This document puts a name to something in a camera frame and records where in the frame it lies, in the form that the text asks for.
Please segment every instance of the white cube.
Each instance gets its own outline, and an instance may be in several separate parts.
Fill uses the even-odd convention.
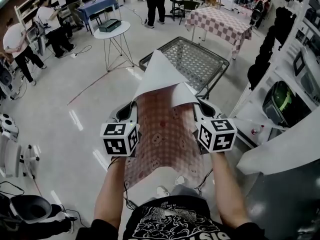
[[[232,150],[237,127],[232,119],[202,120],[197,123],[198,141],[208,152]]]
[[[135,122],[103,123],[100,137],[106,153],[114,157],[129,157],[139,142],[139,128]]]

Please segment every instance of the white shirt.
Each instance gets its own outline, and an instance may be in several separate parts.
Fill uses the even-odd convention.
[[[41,6],[36,13],[36,16],[35,16],[36,21],[40,22],[41,25],[44,25],[47,23],[48,26],[50,26],[49,28],[44,29],[45,34],[48,34],[51,31],[54,31],[61,27],[57,16],[54,17],[53,20],[49,20],[49,18],[54,12],[55,10],[52,8]]]
[[[3,49],[16,49],[20,43],[21,37],[23,36],[23,32],[26,29],[21,23],[12,25],[8,28],[6,31],[4,37],[3,37]],[[18,52],[13,52],[12,56],[15,58],[19,54],[21,54],[26,48],[28,47],[28,44],[26,40],[23,41],[21,50]]]

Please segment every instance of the metal mesh table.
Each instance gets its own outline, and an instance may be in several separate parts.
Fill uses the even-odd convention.
[[[189,80],[188,84],[196,90],[197,97],[208,98],[229,66],[226,59],[183,37],[173,39],[158,50]],[[152,54],[153,52],[139,61],[139,67],[143,71],[146,70]]]

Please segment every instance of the blue tablecloth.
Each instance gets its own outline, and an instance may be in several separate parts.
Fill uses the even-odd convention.
[[[78,7],[77,9],[84,13],[86,19],[88,20],[90,15],[95,14],[105,8],[115,5],[117,0],[91,0],[86,2],[84,6]]]

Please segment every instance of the gray pants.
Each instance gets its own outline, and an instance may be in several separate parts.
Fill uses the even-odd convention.
[[[196,198],[204,199],[202,196],[200,196],[194,189],[186,187],[184,185],[178,184],[174,187],[172,192],[170,193],[170,196],[191,196]],[[156,200],[155,197],[150,198],[147,202],[150,202],[152,200]]]
[[[79,18],[79,16],[78,16],[78,15],[76,14],[76,12],[75,12],[75,10],[76,10],[80,5],[82,5],[82,1],[81,1],[81,0],[72,2],[72,3],[70,3],[70,4],[68,5],[68,8],[69,8],[70,13],[71,13],[71,16],[72,16],[75,24],[76,24],[78,27],[83,26],[81,19]]]

